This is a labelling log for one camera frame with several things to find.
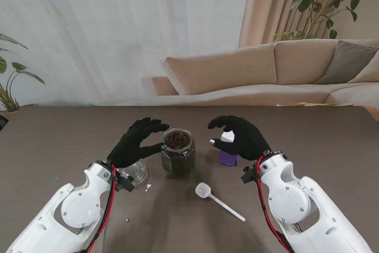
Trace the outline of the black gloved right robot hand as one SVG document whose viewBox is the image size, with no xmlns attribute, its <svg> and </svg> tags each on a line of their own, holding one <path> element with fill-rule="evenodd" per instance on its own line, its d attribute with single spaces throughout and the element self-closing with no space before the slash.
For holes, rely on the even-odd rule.
<svg viewBox="0 0 379 253">
<path fill-rule="evenodd" d="M 208 129 L 223 128 L 224 132 L 232 131 L 235 135 L 233 142 L 224 142 L 212 139 L 211 144 L 230 155 L 239 155 L 241 158 L 254 161 L 259 159 L 265 151 L 271 148 L 259 129 L 244 118 L 236 116 L 220 116 L 208 124 Z"/>
</svg>

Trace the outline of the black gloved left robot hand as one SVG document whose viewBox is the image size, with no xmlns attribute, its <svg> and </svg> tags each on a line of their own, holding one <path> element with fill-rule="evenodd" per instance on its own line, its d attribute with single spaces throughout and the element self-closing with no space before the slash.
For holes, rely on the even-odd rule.
<svg viewBox="0 0 379 253">
<path fill-rule="evenodd" d="M 116 168 L 127 168 L 141 159 L 161 152 L 165 149 L 164 143 L 151 146 L 140 146 L 140 144 L 152 133 L 165 132 L 168 129 L 168 124 L 158 119 L 152 120 L 150 117 L 135 121 L 110 152 L 107 163 Z"/>
</svg>

